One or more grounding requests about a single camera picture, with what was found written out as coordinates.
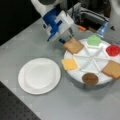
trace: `green food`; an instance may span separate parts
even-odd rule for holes
[[[98,37],[97,35],[92,35],[88,37],[87,43],[88,45],[91,45],[91,46],[99,46],[99,44],[101,43],[101,38]]]

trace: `red food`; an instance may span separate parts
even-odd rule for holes
[[[109,56],[117,56],[120,53],[120,47],[117,45],[110,45],[106,48]]]

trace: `empty plate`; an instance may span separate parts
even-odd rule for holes
[[[20,87],[30,94],[43,94],[55,88],[60,76],[59,66],[54,61],[38,58],[22,67],[18,82]]]

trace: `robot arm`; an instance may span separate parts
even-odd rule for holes
[[[63,0],[31,0],[37,12],[42,16],[43,24],[46,26],[46,32],[49,40],[61,38],[74,24],[72,18],[64,11],[58,11],[55,6]]]

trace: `white serving tray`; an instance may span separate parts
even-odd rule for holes
[[[102,41],[99,46],[89,46],[87,39],[80,40],[84,44],[84,48],[77,54],[72,55],[68,51],[65,52],[64,58],[74,58],[78,65],[78,69],[67,71],[68,74],[75,80],[84,83],[82,76],[85,73],[94,73],[98,76],[99,81],[97,85],[105,84],[112,80],[111,77],[106,76],[101,70],[107,65],[109,60],[120,62],[120,56],[110,57],[106,53],[106,48],[109,43]]]

